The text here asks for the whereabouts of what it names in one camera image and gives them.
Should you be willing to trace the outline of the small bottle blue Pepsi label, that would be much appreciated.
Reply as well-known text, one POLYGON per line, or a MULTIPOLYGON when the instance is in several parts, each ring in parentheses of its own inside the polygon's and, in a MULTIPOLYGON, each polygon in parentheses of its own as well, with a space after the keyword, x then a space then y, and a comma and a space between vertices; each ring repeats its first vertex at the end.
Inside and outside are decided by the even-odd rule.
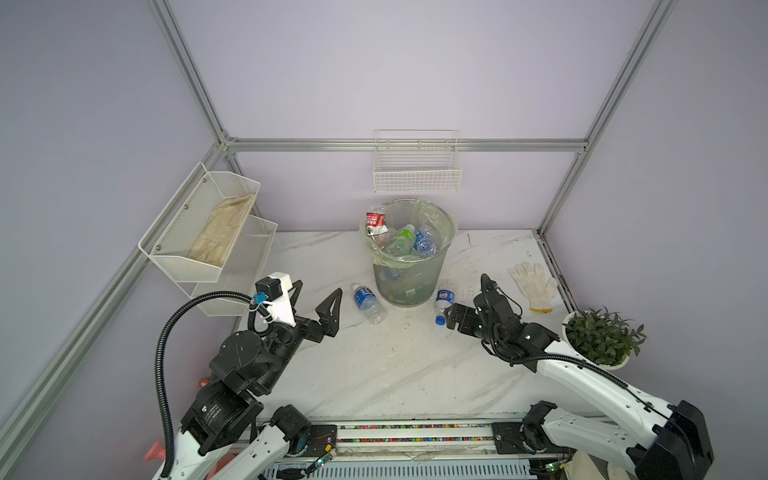
POLYGON ((444 326, 446 324, 446 311, 454 304, 454 301, 455 294, 452 290, 447 288, 440 288, 437 290, 434 303, 435 323, 437 325, 444 326))

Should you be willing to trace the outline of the clear bottle blue label white cap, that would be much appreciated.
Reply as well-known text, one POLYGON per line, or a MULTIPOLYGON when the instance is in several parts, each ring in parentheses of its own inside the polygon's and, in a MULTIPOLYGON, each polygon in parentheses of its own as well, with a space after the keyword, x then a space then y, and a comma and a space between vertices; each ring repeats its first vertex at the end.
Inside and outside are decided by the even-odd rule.
POLYGON ((354 283, 352 292, 356 307, 370 323, 379 324, 386 318, 386 310, 370 288, 354 283))

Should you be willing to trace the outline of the clear bottle red white label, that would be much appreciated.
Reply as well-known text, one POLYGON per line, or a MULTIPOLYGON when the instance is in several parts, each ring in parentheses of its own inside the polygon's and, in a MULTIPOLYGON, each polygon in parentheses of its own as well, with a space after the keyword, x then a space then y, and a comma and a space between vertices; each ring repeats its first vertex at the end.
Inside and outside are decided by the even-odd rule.
POLYGON ((390 230, 386 223, 386 209, 383 205, 370 206, 366 211, 366 233, 379 248, 389 241, 390 230))

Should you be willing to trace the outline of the clear bottle green label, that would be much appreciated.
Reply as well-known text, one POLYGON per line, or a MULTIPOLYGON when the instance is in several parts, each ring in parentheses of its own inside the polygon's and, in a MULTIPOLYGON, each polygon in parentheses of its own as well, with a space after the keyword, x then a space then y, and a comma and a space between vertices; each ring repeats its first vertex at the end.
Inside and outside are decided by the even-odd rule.
POLYGON ((414 250, 415 235, 415 226, 407 224, 392 236, 383 251, 393 257, 407 256, 414 250))

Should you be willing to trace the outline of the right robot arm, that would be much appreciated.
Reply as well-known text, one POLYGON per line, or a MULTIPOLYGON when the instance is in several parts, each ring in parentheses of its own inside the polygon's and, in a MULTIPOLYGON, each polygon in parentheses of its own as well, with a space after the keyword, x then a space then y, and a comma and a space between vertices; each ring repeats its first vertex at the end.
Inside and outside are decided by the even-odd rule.
POLYGON ((449 329, 479 339, 493 357, 559 383, 609 419, 592 420, 540 401, 516 435, 516 445, 526 451, 570 448, 638 479, 702 479, 712 466, 706 421, 696 406, 652 396, 582 356, 565 336, 523 321, 488 275, 482 275, 472 305, 453 304, 444 318, 449 329))

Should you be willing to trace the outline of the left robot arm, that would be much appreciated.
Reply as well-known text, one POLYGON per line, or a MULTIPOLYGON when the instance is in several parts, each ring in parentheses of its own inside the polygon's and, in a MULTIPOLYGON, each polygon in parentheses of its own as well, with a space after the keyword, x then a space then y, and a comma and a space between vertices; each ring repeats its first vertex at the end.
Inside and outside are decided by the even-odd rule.
POLYGON ((275 410, 264 424, 262 398, 270 395, 305 341, 321 343, 339 331, 341 289, 315 309, 316 318, 297 315, 303 284, 287 274, 258 280, 255 292, 218 290, 192 298, 176 310, 161 330, 154 359, 154 382, 165 442, 158 479, 262 479, 278 460, 303 453, 311 423, 295 406, 275 410), (247 308, 247 326, 227 337, 179 424, 171 417, 165 382, 165 353, 170 333, 194 307, 217 299, 247 308))

